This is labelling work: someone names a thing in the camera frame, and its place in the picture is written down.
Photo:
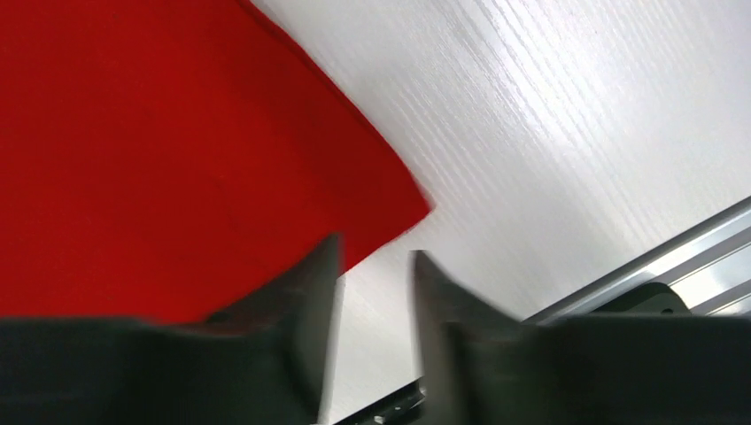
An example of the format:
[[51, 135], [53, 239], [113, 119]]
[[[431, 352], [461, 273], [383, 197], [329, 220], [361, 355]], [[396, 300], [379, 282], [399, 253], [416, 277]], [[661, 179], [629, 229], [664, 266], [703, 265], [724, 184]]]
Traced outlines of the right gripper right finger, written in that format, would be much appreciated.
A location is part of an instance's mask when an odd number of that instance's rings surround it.
[[747, 424], [750, 321], [517, 321], [413, 254], [427, 424]]

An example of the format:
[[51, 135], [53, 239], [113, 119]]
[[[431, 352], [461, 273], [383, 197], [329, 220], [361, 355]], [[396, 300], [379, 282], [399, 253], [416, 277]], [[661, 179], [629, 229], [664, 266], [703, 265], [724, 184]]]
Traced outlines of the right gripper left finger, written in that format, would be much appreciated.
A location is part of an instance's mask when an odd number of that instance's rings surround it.
[[4, 424], [314, 424], [340, 297], [340, 240], [203, 322], [1, 323]]

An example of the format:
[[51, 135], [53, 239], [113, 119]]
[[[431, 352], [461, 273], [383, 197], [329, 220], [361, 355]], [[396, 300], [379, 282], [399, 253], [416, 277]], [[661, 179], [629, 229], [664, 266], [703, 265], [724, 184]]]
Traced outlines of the red t shirt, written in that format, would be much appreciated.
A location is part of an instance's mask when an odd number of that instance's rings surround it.
[[199, 321], [430, 205], [247, 1], [1, 4], [1, 313]]

